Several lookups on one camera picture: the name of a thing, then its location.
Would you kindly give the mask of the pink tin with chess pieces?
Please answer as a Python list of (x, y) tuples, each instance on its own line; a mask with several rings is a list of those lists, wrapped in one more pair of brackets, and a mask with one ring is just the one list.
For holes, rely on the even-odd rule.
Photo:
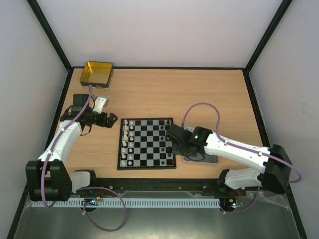
[(208, 164), (219, 162), (218, 156), (207, 154), (204, 150), (208, 136), (213, 133), (212, 130), (200, 126), (184, 126), (182, 129), (184, 133), (178, 146), (185, 161)]

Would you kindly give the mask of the black and silver chessboard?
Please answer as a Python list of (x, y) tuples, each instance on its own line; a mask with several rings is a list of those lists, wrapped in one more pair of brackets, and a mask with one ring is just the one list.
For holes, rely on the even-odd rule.
[(173, 118), (121, 119), (118, 170), (176, 169), (173, 144), (166, 133)]

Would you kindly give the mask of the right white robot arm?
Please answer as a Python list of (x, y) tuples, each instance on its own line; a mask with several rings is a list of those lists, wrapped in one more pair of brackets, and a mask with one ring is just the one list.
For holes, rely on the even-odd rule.
[(166, 133), (166, 138), (173, 143), (176, 155), (213, 155), (246, 165), (246, 169), (222, 170), (217, 180), (217, 189), (223, 195), (243, 187), (262, 187), (276, 194), (287, 191), (290, 161), (279, 145), (272, 148), (257, 147), (218, 136), (207, 128), (198, 126), (189, 131), (175, 124)]

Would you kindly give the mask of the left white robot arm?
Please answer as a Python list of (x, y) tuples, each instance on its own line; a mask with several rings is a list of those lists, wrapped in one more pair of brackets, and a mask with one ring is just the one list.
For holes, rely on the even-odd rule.
[(70, 151), (85, 127), (93, 125), (111, 128), (117, 121), (113, 113), (103, 112), (107, 97), (92, 94), (74, 94), (73, 103), (60, 117), (58, 131), (48, 148), (36, 161), (25, 167), (29, 197), (34, 202), (67, 201), (71, 193), (90, 186), (95, 179), (94, 170), (68, 173), (65, 164)]

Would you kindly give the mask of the yellow square tin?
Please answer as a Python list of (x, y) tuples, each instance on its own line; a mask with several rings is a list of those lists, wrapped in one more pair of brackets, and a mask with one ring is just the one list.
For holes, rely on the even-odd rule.
[(89, 87), (98, 89), (109, 89), (112, 76), (113, 64), (109, 62), (88, 61), (83, 69), (80, 77), (80, 84), (82, 87)]

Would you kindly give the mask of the black aluminium frame rail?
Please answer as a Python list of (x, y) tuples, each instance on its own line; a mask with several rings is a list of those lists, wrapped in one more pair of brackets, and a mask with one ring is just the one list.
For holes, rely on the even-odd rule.
[[(235, 197), (236, 190), (246, 195), (244, 189), (254, 186), (239, 186), (236, 189), (231, 189), (226, 186), (225, 180), (221, 177), (218, 179), (130, 179), (130, 178), (96, 178), (95, 174), (90, 175), (90, 183), (84, 183), (84, 187), (105, 187), (116, 192), (124, 193), (126, 191), (188, 191), (191, 193), (200, 193), (203, 196), (214, 196), (217, 198)], [(70, 179), (60, 177), (51, 179), (45, 177), (45, 196), (47, 201), (67, 201), (72, 192), (79, 189), (72, 189), (71, 176)], [(265, 175), (258, 176), (257, 179), (271, 179), (270, 181), (262, 182), (262, 188), (276, 194), (285, 194), (288, 187), (288, 182), (281, 182), (275, 178), (266, 178)], [(27, 177), (27, 188), (32, 201), (41, 201), (41, 179), (40, 176)]]

